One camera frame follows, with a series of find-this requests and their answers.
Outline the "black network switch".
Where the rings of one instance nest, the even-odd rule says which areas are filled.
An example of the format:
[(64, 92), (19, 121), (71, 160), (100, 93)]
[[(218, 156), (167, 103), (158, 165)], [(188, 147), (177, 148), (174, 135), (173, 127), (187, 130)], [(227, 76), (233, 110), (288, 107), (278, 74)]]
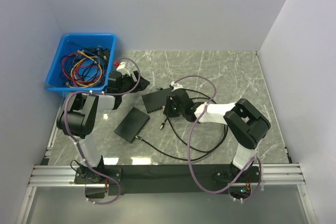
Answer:
[(166, 98), (171, 94), (171, 89), (161, 89), (142, 96), (142, 100), (147, 113), (152, 113), (163, 109), (166, 104)]
[(132, 143), (149, 119), (148, 114), (133, 107), (114, 130), (114, 133), (128, 143)]

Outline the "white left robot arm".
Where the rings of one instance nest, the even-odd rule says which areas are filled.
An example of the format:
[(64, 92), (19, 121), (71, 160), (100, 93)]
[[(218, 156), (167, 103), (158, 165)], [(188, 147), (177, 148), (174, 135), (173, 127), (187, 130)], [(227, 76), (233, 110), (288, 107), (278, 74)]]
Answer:
[(122, 95), (143, 91), (150, 81), (143, 78), (137, 70), (132, 73), (113, 71), (108, 84), (101, 93), (68, 93), (61, 111), (57, 115), (57, 127), (74, 143), (80, 156), (78, 175), (93, 183), (105, 179), (103, 157), (100, 155), (91, 135), (98, 110), (116, 110)]

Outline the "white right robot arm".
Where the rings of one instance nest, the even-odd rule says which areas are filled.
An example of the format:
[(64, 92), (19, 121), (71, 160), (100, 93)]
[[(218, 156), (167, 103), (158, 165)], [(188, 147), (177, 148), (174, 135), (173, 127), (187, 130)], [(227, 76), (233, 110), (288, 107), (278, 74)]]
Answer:
[(166, 98), (163, 113), (169, 118), (182, 116), (194, 124), (218, 123), (228, 126), (238, 146), (225, 176), (238, 182), (249, 176), (247, 163), (256, 157), (259, 142), (271, 128), (268, 119), (247, 99), (227, 104), (194, 102), (183, 88), (174, 89)]

